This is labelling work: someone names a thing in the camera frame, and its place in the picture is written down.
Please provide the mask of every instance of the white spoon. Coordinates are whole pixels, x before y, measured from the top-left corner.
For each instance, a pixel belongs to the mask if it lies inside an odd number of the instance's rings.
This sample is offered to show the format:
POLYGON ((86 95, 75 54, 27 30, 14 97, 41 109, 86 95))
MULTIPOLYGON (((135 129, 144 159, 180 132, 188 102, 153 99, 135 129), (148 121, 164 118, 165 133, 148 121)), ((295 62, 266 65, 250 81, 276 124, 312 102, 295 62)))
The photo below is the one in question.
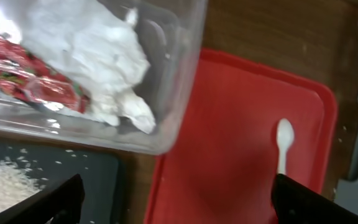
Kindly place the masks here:
POLYGON ((295 138, 294 130, 289 120, 283 118, 277 127, 278 166, 277 173, 286 174, 287 152, 295 138))

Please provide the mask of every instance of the red plastic packaging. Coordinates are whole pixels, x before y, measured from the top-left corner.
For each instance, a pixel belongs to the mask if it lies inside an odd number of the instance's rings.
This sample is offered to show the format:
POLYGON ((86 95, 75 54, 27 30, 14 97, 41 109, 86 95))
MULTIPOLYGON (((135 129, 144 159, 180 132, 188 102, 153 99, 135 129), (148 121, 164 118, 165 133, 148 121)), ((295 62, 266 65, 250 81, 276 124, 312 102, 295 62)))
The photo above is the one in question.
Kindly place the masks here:
POLYGON ((1 36, 0 89, 22 101, 61 103, 80 113, 85 112, 89 103, 82 87, 1 36))
POLYGON ((177 142, 157 159, 144 223, 277 223, 270 191, 282 118, 295 130, 288 176, 321 193, 337 118, 332 92, 287 72, 202 50, 177 142))

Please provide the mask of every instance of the white rice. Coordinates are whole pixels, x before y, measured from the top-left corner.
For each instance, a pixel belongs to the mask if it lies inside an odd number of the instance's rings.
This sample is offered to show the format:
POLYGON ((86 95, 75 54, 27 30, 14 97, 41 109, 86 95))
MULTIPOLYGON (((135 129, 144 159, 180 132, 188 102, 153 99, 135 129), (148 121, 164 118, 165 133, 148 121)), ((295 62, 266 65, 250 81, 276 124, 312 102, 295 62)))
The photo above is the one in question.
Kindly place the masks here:
POLYGON ((0 161, 0 212, 39 192, 37 180, 15 165, 0 161))

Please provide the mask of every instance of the plastic bin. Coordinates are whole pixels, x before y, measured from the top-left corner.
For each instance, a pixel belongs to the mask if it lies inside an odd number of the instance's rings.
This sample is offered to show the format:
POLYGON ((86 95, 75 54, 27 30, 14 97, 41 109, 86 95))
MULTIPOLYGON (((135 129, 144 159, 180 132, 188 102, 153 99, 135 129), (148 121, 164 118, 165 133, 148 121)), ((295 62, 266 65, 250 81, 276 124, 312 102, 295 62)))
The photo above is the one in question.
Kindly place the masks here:
MULTIPOLYGON (((155 131, 144 134, 126 119, 114 128, 80 118, 42 114, 1 92, 0 130, 148 154, 167 152, 177 138, 193 86, 207 2, 101 0, 101 3, 121 19, 130 8, 139 9, 136 32, 152 66, 135 91, 154 112, 155 131)), ((8 21, 9 26, 15 23, 20 31, 31 4, 32 0, 0 0, 0 20, 8 21)))

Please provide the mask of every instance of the red wrapper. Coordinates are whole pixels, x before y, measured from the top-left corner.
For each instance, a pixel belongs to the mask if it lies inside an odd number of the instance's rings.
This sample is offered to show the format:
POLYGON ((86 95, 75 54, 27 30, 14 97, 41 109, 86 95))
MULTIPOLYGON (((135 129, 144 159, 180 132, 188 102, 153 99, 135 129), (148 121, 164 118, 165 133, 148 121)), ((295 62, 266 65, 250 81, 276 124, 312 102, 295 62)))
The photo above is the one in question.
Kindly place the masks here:
POLYGON ((82 87, 1 36, 0 89, 22 101, 61 103, 80 113, 89 104, 82 87))

